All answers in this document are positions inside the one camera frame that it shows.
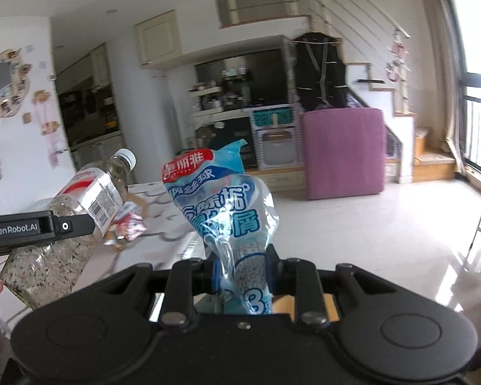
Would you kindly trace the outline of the black hanging jacket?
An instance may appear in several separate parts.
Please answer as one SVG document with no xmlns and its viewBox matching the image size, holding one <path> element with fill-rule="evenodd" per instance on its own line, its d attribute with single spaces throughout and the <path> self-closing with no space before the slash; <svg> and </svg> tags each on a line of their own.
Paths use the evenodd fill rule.
<svg viewBox="0 0 481 385">
<path fill-rule="evenodd" d="M 346 65 L 340 55 L 342 41 L 311 31 L 293 39 L 294 82 L 305 111 L 348 106 Z"/>
</svg>

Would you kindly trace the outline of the blue white plastic bag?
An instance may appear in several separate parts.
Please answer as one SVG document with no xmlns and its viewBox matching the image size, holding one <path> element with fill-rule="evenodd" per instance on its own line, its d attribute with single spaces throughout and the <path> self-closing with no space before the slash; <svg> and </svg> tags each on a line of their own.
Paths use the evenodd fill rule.
<svg viewBox="0 0 481 385">
<path fill-rule="evenodd" d="M 227 314 L 268 315 L 266 249 L 279 225 L 273 196 L 248 175 L 241 139 L 218 149 L 191 150 L 161 169 L 167 193 L 215 256 L 214 288 Z"/>
</svg>

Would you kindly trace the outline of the wooden round trash bin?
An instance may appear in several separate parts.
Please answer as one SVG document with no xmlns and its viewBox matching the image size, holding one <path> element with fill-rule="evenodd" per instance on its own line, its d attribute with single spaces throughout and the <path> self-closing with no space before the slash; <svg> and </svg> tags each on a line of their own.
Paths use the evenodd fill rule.
<svg viewBox="0 0 481 385">
<path fill-rule="evenodd" d="M 334 301 L 333 295 L 324 294 L 323 313 L 330 322 L 337 322 L 341 319 L 340 312 Z M 292 295 L 274 296 L 272 300 L 272 309 L 274 314 L 287 314 L 292 321 L 300 321 L 301 316 L 305 312 L 319 312 L 320 308 L 313 304 L 309 299 L 296 298 Z"/>
</svg>

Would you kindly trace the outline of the white toy oven cabinet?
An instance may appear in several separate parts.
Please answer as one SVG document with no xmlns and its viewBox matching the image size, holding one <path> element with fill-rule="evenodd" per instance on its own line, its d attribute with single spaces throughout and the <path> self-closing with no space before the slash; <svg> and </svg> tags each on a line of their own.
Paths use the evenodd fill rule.
<svg viewBox="0 0 481 385">
<path fill-rule="evenodd" d="M 298 113 L 299 109 L 290 103 L 249 109 L 259 169 L 283 169 L 301 165 Z"/>
</svg>

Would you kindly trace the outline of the low wooden tv cabinet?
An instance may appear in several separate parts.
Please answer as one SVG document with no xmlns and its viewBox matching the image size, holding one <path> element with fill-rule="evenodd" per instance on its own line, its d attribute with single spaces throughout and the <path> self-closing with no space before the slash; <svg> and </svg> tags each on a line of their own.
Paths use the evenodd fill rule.
<svg viewBox="0 0 481 385">
<path fill-rule="evenodd" d="M 271 192 L 304 190 L 306 187 L 304 168 L 248 169 L 248 175 L 260 178 Z"/>
</svg>

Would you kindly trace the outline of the pink folded mattress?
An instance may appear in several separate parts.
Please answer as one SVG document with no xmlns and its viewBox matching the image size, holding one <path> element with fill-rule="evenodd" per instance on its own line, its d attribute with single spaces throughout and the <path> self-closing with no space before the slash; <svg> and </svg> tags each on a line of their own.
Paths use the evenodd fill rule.
<svg viewBox="0 0 481 385">
<path fill-rule="evenodd" d="M 320 109 L 300 116 L 309 200 L 379 194 L 385 187 L 386 126 L 378 109 Z"/>
</svg>

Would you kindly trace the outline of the red snack wrapper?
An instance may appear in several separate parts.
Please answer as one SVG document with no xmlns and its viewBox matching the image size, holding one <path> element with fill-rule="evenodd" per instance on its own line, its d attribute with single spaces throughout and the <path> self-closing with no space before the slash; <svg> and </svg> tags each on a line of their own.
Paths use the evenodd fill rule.
<svg viewBox="0 0 481 385">
<path fill-rule="evenodd" d="M 118 240 L 127 243 L 144 234 L 148 228 L 144 223 L 141 207 L 135 202 L 126 202 L 116 214 L 111 229 Z"/>
</svg>

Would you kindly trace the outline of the clear plastic bottle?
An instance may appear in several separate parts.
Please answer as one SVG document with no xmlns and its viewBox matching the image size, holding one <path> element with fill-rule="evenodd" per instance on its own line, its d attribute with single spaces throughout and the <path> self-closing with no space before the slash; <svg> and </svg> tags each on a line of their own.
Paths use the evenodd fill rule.
<svg viewBox="0 0 481 385">
<path fill-rule="evenodd" d="M 128 149 L 89 163 L 49 202 L 57 217 L 89 216 L 89 235 L 12 251 L 1 281 L 22 302 L 37 309 L 69 295 L 127 197 L 127 177 L 136 165 Z"/>
</svg>

